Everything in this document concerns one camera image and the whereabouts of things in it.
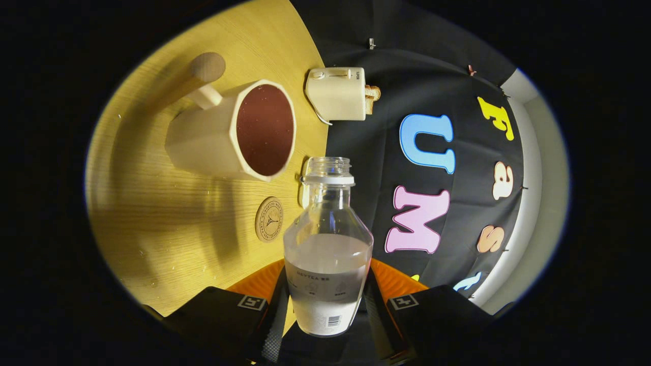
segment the mug handle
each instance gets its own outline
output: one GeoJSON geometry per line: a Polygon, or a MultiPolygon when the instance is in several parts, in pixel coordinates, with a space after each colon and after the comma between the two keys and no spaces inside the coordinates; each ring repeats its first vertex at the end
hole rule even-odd
{"type": "Polygon", "coordinates": [[[190,92],[187,97],[202,109],[218,106],[221,103],[221,95],[210,83],[219,79],[225,70],[226,62],[218,53],[206,52],[195,57],[187,69],[187,82],[200,87],[190,92]]]}

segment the barcode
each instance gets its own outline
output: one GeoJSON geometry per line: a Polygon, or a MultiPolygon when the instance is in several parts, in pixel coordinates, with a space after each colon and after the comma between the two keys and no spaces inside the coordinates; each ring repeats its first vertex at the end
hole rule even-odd
{"type": "Polygon", "coordinates": [[[337,315],[336,317],[329,317],[327,319],[327,326],[329,327],[336,327],[339,325],[341,315],[337,315]]]}

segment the white wall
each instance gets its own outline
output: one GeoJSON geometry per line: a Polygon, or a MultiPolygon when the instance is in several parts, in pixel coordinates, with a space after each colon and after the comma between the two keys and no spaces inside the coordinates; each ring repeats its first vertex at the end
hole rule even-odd
{"type": "Polygon", "coordinates": [[[536,281],[561,237],[570,196],[564,141],[553,113],[518,69],[502,86],[523,145],[524,186],[516,227],[473,302],[489,314],[516,301],[536,281]]]}

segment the bread slice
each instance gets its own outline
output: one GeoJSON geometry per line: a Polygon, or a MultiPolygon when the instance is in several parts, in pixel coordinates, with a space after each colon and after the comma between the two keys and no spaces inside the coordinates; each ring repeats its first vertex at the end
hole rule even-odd
{"type": "Polygon", "coordinates": [[[365,93],[365,101],[366,101],[366,114],[367,115],[372,115],[373,114],[373,102],[376,100],[380,99],[380,88],[378,87],[372,87],[370,85],[365,85],[364,86],[364,93],[365,93]]]}

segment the colorful foam letter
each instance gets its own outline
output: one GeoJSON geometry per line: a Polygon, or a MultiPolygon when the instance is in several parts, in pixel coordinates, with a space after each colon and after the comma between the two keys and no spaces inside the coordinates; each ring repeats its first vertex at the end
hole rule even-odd
{"type": "Polygon", "coordinates": [[[493,198],[497,201],[500,197],[508,197],[513,191],[513,169],[503,162],[495,164],[495,184],[493,184],[493,198]]]}
{"type": "Polygon", "coordinates": [[[447,149],[444,154],[422,151],[416,147],[417,134],[438,135],[452,141],[452,122],[448,116],[408,115],[400,123],[400,147],[405,157],[416,165],[444,168],[448,174],[454,173],[454,151],[447,149]]]}
{"type": "Polygon", "coordinates": [[[384,250],[391,253],[396,250],[424,250],[429,254],[436,251],[441,236],[425,226],[425,223],[447,213],[450,207],[450,192],[443,190],[439,195],[421,195],[407,192],[398,186],[393,192],[393,206],[401,210],[405,206],[416,206],[413,210],[393,216],[393,221],[410,232],[392,227],[384,243],[384,250]]]}
{"type": "Polygon", "coordinates": [[[455,291],[459,291],[460,288],[465,287],[464,290],[470,289],[470,286],[474,285],[475,283],[479,282],[479,279],[482,277],[482,272],[477,272],[476,275],[473,277],[468,277],[466,279],[463,279],[457,283],[453,289],[455,291]]]}
{"type": "Polygon", "coordinates": [[[494,118],[493,125],[497,127],[500,131],[506,131],[506,139],[513,141],[513,130],[511,129],[511,122],[508,120],[508,114],[506,114],[506,109],[504,107],[496,107],[490,103],[487,103],[480,96],[477,97],[479,101],[479,108],[482,109],[484,118],[490,120],[494,118]]]}
{"type": "Polygon", "coordinates": [[[497,251],[502,245],[504,235],[504,229],[501,227],[488,225],[482,229],[482,233],[479,235],[479,240],[477,240],[477,251],[479,253],[485,253],[489,250],[491,252],[497,251]]]}

